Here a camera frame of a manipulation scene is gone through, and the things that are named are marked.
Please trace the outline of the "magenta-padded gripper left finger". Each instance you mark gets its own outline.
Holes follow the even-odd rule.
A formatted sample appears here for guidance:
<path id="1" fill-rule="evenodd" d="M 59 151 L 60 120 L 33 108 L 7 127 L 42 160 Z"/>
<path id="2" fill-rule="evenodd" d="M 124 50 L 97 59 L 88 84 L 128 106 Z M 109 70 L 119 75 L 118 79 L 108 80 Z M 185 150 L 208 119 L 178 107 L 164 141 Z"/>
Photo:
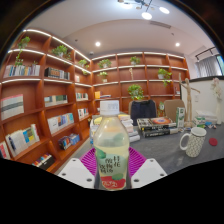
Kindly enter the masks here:
<path id="1" fill-rule="evenodd" d="M 80 158 L 70 159 L 58 176 L 84 188 L 97 188 L 99 175 L 95 149 L 90 149 Z"/>

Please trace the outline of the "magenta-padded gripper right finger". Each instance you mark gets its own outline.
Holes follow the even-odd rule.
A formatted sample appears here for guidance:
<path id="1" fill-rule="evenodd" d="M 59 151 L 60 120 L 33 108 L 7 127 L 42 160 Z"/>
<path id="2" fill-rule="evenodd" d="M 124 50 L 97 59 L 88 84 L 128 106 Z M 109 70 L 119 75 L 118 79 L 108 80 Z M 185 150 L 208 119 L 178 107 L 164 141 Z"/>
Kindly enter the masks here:
<path id="1" fill-rule="evenodd" d="M 147 159 L 134 148 L 129 148 L 128 172 L 131 188 L 140 188 L 166 176 L 166 172 L 154 159 Z"/>

